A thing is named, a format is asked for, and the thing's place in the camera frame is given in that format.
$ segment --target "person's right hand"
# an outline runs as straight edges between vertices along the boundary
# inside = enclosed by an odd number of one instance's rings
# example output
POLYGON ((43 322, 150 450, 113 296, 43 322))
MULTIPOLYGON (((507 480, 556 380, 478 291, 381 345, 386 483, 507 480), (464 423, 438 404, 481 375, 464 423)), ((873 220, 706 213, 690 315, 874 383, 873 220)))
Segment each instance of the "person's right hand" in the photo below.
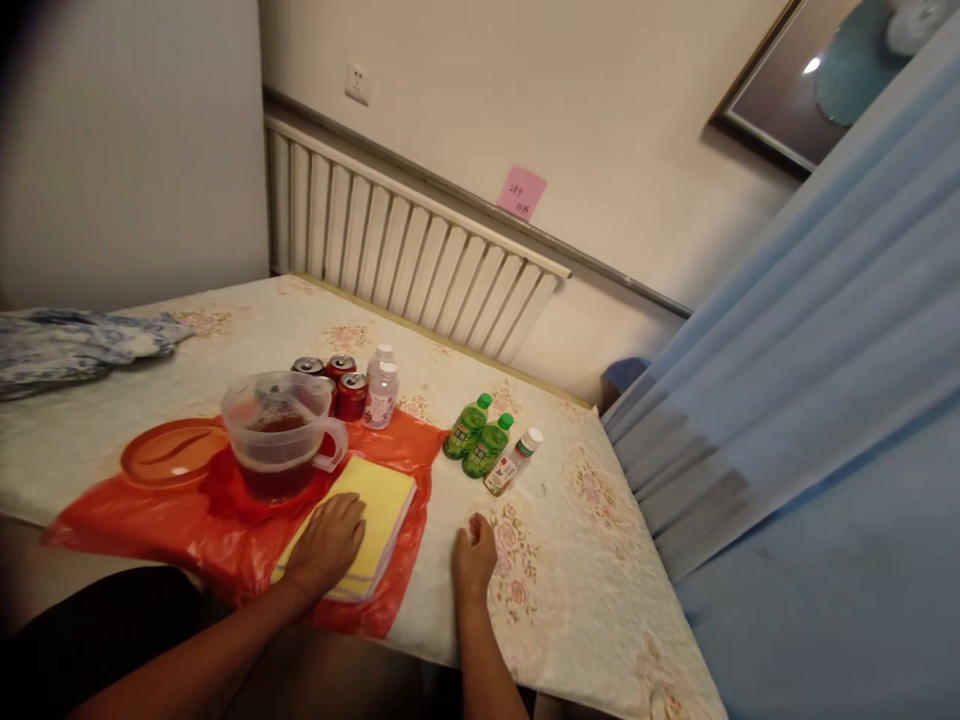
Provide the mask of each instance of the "person's right hand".
POLYGON ((357 493, 346 493, 318 507, 290 554, 280 582, 299 587, 310 604, 330 591, 360 550, 367 523, 360 515, 366 506, 357 493))
POLYGON ((486 609, 487 586, 496 566, 493 530, 487 519, 476 513, 470 518, 469 533, 460 528, 453 551, 453 587, 460 608, 479 605, 486 609))

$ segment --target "curtain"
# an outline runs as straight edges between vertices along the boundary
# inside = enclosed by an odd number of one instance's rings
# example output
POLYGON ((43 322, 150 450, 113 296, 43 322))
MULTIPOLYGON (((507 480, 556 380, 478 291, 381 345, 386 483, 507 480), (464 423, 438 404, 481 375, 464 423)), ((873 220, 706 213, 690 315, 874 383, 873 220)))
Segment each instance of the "curtain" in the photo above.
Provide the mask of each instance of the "curtain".
POLYGON ((604 416, 733 720, 960 715, 960 15, 604 416))
POLYGON ((960 15, 762 247, 604 416, 674 581, 960 390, 960 15))

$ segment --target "red soda can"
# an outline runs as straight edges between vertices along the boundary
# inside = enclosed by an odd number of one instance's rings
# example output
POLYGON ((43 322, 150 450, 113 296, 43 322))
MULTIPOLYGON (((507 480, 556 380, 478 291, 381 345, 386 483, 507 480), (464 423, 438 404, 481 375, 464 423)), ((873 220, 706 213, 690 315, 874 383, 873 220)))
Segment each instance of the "red soda can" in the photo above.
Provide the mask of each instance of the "red soda can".
POLYGON ((340 378, 348 372, 356 371, 357 361, 349 355, 334 355, 327 363, 327 377, 333 378, 333 381, 337 384, 340 383, 340 378))
POLYGON ((320 358, 297 358, 296 362, 293 363, 293 367, 290 369, 294 372, 312 375, 313 377, 321 377, 327 374, 327 368, 320 358))
POLYGON ((363 373, 347 373, 340 378, 337 394, 337 417, 352 422, 363 417, 367 404, 367 376, 363 373))
POLYGON ((323 377, 318 377, 317 380, 323 383, 324 387, 327 387, 330 389, 330 412, 328 412, 327 414, 330 417, 336 417, 337 416, 337 396, 340 394, 340 388, 338 388, 337 384, 331 378, 328 378, 326 375, 324 375, 323 377))

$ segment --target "wall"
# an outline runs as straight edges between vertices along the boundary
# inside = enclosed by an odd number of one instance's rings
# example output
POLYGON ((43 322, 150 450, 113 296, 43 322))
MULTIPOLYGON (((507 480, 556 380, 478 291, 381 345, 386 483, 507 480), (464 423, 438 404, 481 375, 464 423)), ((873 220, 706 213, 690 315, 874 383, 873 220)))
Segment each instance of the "wall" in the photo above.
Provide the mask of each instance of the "wall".
MULTIPOLYGON (((692 307, 739 266, 795 181, 704 125, 775 0, 267 0, 264 82, 495 201, 547 179, 534 224, 692 307), (343 93, 354 62, 363 107, 343 93)), ((679 322, 582 267, 514 364, 596 399, 679 322)))
POLYGON ((255 1, 47 5, 5 108, 6 304, 116 309, 266 277, 255 1))

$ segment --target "small white bottle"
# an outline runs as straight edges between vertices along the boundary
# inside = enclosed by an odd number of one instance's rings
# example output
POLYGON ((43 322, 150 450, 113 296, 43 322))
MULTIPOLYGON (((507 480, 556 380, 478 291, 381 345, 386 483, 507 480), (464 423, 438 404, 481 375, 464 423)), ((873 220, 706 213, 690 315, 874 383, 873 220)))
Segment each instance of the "small white bottle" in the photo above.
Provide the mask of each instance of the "small white bottle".
POLYGON ((483 479, 487 490, 494 497, 500 497, 513 484, 517 476, 527 469, 531 456, 542 442, 543 433, 536 428, 527 430, 523 437, 517 440, 513 449, 501 455, 497 464, 493 466, 493 470, 487 473, 483 479))
POLYGON ((383 430, 393 419, 393 408, 397 404, 397 392, 400 389, 397 366, 394 363, 380 363, 379 372, 368 383, 363 424, 371 430, 383 430))
POLYGON ((377 375, 380 372, 380 363, 393 362, 393 345, 380 343, 377 345, 377 351, 367 363, 367 382, 373 385, 377 381, 377 375))

